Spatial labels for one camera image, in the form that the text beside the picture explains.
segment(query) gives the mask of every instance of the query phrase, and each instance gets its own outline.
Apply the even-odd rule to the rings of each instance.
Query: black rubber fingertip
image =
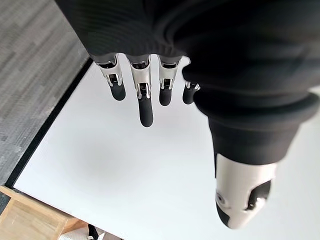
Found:
[[[110,87],[112,96],[115,100],[122,101],[126,97],[126,90],[125,86],[122,83],[120,86],[116,83]]]
[[[152,104],[151,98],[142,96],[141,99],[138,99],[139,103],[139,114],[140,122],[144,127],[150,127],[154,121],[154,116],[152,113]]]
[[[172,89],[160,89],[159,102],[162,106],[168,106],[171,102]]]
[[[192,104],[194,102],[194,94],[196,91],[197,90],[195,90],[194,88],[187,88],[185,86],[182,95],[183,102],[187,105]]]

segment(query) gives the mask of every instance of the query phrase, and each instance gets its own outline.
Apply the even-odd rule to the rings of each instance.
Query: white surface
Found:
[[[279,164],[266,207],[244,229],[230,230],[216,211],[208,121],[183,104],[181,71],[171,104],[161,106],[152,56],[154,122],[144,128],[123,55],[120,62],[125,100],[114,100],[91,66],[15,188],[125,240],[319,239],[319,115]]]

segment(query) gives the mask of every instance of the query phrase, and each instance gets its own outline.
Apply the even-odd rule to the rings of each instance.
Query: gray carpet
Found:
[[[3,185],[88,54],[53,0],[1,0],[0,23]]]

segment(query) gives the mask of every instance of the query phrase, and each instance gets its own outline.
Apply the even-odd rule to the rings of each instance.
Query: black table edge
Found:
[[[42,141],[42,139],[46,135],[46,133],[49,130],[49,128],[51,127],[52,123],[55,121],[56,117],[58,116],[60,111],[63,109],[64,105],[66,104],[66,102],[70,98],[71,94],[74,92],[74,90],[76,89],[76,87],[78,86],[78,84],[80,83],[80,81],[82,80],[82,78],[84,77],[84,75],[86,74],[86,72],[88,71],[88,69],[92,63],[93,63],[93,60],[91,58],[88,58],[88,60],[85,62],[83,67],[80,69],[80,71],[77,73],[77,75],[73,79],[72,83],[69,85],[67,90],[64,92],[61,99],[58,101],[58,103],[56,104],[56,106],[54,107],[54,109],[52,110],[50,115],[48,116],[48,118],[45,120],[43,125],[40,127],[39,131],[36,133],[35,137],[31,141],[31,143],[29,144],[29,146],[25,150],[24,154],[22,155],[22,157],[20,158],[20,160],[18,161],[18,163],[14,167],[9,178],[5,182],[4,185],[7,188],[10,188],[10,189],[14,188],[14,185],[15,185],[17,179],[19,178],[20,174],[22,173],[22,171],[26,167],[31,156],[34,154],[35,150],[37,149],[38,145],[40,144],[40,142]]]

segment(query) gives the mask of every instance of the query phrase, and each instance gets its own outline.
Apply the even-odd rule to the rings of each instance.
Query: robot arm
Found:
[[[320,3],[312,0],[56,0],[113,97],[126,92],[126,54],[140,121],[153,123],[149,55],[160,59],[159,101],[170,103],[181,56],[183,101],[208,116],[216,206],[229,228],[264,206],[277,163],[319,105]]]

